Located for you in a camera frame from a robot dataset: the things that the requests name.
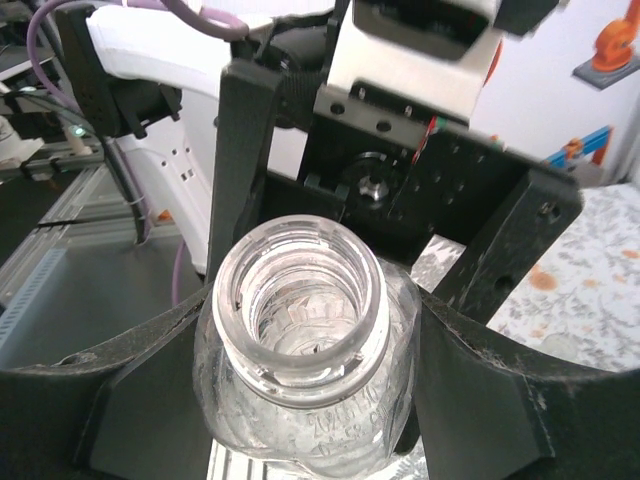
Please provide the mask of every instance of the white wall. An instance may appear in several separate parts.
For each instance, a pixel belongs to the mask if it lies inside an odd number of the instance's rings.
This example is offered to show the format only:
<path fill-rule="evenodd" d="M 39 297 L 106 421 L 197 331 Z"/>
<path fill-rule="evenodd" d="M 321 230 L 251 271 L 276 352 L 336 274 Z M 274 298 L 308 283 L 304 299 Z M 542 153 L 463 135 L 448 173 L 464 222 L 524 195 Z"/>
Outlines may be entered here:
<path fill-rule="evenodd" d="M 604 91 L 572 76 L 573 69 L 593 56 L 594 42 L 612 20 L 624 16 L 630 0 L 571 0 L 556 11 L 532 37 L 505 39 L 502 58 L 485 87 L 471 128 L 497 134 L 509 146 L 538 158 L 558 151 L 570 139 L 605 126 L 616 127 L 605 168 L 612 170 L 620 153 L 640 92 L 640 72 Z M 208 0 L 207 4 L 236 14 L 283 15 L 322 11 L 333 0 Z M 212 176 L 215 141 L 210 135 L 215 103 L 185 92 L 183 116 L 203 169 Z M 295 175 L 304 136 L 295 132 L 278 141 L 270 167 Z"/>
<path fill-rule="evenodd" d="M 633 177 L 631 178 L 631 181 L 638 187 L 640 188 L 640 168 L 638 168 L 638 166 L 636 165 L 636 169 L 635 169 L 635 174 L 633 175 Z"/>
<path fill-rule="evenodd" d="M 484 88 L 471 127 L 499 135 L 536 157 L 555 153 L 574 137 L 616 127 L 605 168 L 612 168 L 640 91 L 640 72 L 598 91 L 572 76 L 591 58 L 594 42 L 630 0 L 572 0 L 553 13 L 533 37 L 505 39 L 497 70 Z"/>
<path fill-rule="evenodd" d="M 640 173 L 640 89 L 632 110 L 629 126 L 621 140 L 619 161 L 609 177 L 611 183 L 627 179 L 633 172 Z"/>

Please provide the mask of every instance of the red wire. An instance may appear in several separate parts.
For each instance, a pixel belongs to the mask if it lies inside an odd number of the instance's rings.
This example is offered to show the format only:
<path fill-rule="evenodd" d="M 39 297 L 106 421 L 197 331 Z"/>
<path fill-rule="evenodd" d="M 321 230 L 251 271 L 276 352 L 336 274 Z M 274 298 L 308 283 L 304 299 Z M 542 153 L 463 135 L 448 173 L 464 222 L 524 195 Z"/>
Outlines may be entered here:
<path fill-rule="evenodd" d="M 427 127 L 427 130 L 424 132 L 424 137 L 422 137 L 422 140 L 420 141 L 420 145 L 418 146 L 416 153 L 413 155 L 413 158 L 411 159 L 411 165 L 415 165 L 418 159 L 420 158 L 420 155 L 422 155 L 422 152 L 424 152 L 424 149 L 427 146 L 427 140 L 429 139 L 429 135 L 431 135 L 431 132 L 433 132 L 435 128 L 436 128 L 436 117 L 431 117 L 429 126 Z"/>

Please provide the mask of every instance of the bottle neck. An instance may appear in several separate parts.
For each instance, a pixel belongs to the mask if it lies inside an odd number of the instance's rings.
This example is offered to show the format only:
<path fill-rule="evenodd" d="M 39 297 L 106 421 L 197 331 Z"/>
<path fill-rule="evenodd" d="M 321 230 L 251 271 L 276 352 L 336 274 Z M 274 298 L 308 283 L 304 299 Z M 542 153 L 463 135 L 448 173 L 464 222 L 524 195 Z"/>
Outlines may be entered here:
<path fill-rule="evenodd" d="M 267 222 L 229 252 L 213 316 L 238 376 L 267 400 L 319 408 L 362 388 L 389 339 L 380 264 L 342 225 L 298 215 Z"/>

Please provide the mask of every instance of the bottle rim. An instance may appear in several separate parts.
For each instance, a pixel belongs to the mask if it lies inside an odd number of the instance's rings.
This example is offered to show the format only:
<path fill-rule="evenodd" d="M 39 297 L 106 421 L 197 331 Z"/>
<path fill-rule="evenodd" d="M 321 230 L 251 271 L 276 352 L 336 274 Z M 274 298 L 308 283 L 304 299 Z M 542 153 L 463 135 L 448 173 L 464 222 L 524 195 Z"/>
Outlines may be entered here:
<path fill-rule="evenodd" d="M 246 308 L 255 299 L 245 298 L 242 291 L 256 262 L 293 245 L 306 245 L 313 255 L 333 247 L 344 252 L 354 272 L 354 278 L 346 281 L 358 282 L 361 293 L 352 330 L 312 355 L 287 355 L 263 346 L 250 331 L 251 309 Z M 375 255 L 343 225 L 312 215 L 280 217 L 243 237 L 218 271 L 212 312 L 236 373 L 256 393 L 294 408 L 330 405 L 362 388 L 379 366 L 389 340 L 386 283 Z"/>

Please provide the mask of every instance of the glass bottle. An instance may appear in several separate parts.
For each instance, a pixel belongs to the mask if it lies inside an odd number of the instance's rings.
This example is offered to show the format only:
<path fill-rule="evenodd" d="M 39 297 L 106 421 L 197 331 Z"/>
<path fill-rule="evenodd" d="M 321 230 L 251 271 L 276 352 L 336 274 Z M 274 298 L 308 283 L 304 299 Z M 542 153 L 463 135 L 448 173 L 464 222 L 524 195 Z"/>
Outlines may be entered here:
<path fill-rule="evenodd" d="M 303 475 L 384 468 L 411 408 L 420 305 L 409 276 L 344 226 L 260 225 L 198 323 L 194 383 L 214 438 Z"/>

